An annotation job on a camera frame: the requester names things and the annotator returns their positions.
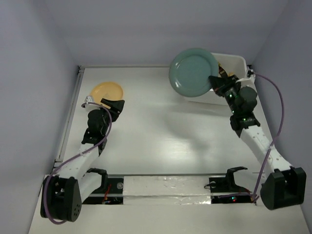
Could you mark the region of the dark round patterned plate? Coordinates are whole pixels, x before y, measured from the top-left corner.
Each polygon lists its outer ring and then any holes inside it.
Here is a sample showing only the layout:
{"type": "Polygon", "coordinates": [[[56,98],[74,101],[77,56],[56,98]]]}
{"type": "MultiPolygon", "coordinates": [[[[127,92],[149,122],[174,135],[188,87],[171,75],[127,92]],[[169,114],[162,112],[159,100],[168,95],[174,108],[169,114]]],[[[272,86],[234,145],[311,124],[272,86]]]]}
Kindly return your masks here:
{"type": "Polygon", "coordinates": [[[218,62],[218,74],[221,78],[227,78],[228,74],[227,72],[224,70],[224,68],[221,66],[221,64],[218,62]]]}

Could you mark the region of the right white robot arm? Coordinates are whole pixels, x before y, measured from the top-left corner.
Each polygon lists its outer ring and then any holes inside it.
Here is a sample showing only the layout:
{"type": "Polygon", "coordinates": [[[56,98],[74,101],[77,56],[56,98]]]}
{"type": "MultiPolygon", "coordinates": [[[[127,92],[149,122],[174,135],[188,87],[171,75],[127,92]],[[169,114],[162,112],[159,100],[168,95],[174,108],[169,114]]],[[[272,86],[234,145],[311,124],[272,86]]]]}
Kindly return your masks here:
{"type": "Polygon", "coordinates": [[[227,78],[209,76],[209,82],[215,94],[225,98],[232,111],[231,128],[261,163],[259,173],[266,174],[266,181],[258,180],[254,188],[255,192],[260,192],[265,207],[275,210],[302,204],[307,175],[301,167],[292,166],[275,148],[275,141],[265,135],[254,115],[255,89],[242,86],[235,75],[227,78]]]}

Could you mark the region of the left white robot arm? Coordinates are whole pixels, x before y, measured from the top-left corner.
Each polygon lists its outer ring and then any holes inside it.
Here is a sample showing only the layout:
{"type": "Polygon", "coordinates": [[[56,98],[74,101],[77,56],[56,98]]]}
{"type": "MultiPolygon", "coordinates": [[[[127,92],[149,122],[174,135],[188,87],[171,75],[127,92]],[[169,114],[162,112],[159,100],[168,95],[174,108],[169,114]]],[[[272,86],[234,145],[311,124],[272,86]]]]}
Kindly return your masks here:
{"type": "Polygon", "coordinates": [[[108,189],[105,169],[93,168],[107,143],[112,124],[121,114],[124,100],[102,99],[95,103],[87,96],[82,108],[88,112],[87,128],[78,153],[56,167],[42,184],[40,215],[60,225],[75,222],[82,203],[96,191],[108,189]]]}

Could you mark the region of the silver foil taped panel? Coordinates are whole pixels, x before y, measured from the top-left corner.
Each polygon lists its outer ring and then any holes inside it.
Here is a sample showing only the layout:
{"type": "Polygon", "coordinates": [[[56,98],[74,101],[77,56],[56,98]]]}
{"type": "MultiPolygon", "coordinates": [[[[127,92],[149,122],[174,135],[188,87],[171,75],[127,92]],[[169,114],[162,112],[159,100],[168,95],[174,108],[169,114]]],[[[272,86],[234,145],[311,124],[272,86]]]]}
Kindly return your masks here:
{"type": "Polygon", "coordinates": [[[124,205],[210,205],[206,176],[126,176],[124,205]]]}

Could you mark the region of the teal round plate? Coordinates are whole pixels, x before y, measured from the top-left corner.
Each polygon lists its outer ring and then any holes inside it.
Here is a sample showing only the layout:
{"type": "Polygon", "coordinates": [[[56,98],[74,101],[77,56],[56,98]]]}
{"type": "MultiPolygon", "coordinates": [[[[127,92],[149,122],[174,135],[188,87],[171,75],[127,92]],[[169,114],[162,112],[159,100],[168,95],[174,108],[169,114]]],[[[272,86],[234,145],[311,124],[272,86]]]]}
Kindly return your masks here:
{"type": "Polygon", "coordinates": [[[169,82],[184,97],[199,97],[212,88],[209,76],[218,76],[218,62],[214,55],[201,48],[180,52],[171,62],[169,82]]]}

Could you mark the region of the yellow round plate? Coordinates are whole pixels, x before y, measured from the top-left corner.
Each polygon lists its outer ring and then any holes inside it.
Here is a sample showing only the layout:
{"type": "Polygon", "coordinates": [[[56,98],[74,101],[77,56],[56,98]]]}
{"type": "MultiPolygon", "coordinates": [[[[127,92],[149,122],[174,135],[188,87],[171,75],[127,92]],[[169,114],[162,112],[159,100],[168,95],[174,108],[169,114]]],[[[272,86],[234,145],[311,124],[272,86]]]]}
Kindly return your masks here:
{"type": "Polygon", "coordinates": [[[96,103],[101,104],[106,108],[109,108],[109,106],[101,103],[101,100],[103,98],[111,101],[122,100],[123,89],[119,84],[115,82],[102,82],[93,88],[93,90],[90,92],[90,95],[93,97],[96,103]]]}

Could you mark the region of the aluminium frame rail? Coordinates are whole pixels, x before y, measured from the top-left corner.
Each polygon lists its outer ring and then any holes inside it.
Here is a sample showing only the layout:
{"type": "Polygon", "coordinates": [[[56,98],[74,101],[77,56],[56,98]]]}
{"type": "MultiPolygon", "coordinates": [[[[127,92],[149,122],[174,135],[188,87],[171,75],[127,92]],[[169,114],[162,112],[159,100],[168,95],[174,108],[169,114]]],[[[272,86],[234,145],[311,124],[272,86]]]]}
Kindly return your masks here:
{"type": "Polygon", "coordinates": [[[83,66],[78,66],[78,73],[77,73],[76,84],[74,87],[74,92],[73,92],[73,95],[71,98],[71,102],[69,104],[66,122],[65,122],[63,132],[62,132],[61,137],[60,137],[57,155],[54,159],[53,166],[51,168],[51,172],[53,171],[55,166],[59,166],[63,162],[63,159],[64,159],[65,150],[66,150],[68,137],[69,137],[72,121],[73,121],[74,111],[75,111],[76,104],[77,104],[78,94],[79,94],[79,90],[81,87],[84,70],[85,70],[85,68],[83,66]]]}

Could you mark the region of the white plastic bin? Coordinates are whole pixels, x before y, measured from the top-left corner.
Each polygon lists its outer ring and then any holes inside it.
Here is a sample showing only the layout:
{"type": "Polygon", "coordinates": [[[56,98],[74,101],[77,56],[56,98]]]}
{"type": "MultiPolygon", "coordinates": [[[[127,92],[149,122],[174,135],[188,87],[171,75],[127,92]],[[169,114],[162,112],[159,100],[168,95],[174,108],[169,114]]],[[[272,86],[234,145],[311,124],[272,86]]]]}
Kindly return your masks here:
{"type": "MultiPolygon", "coordinates": [[[[230,73],[235,74],[238,78],[244,78],[245,72],[247,71],[246,61],[242,56],[228,55],[212,53],[215,59],[220,63],[221,67],[229,75],[230,73]]],[[[227,102],[225,98],[219,97],[214,93],[213,90],[199,96],[199,97],[184,97],[187,101],[216,104],[216,105],[226,105],[227,102]]]]}

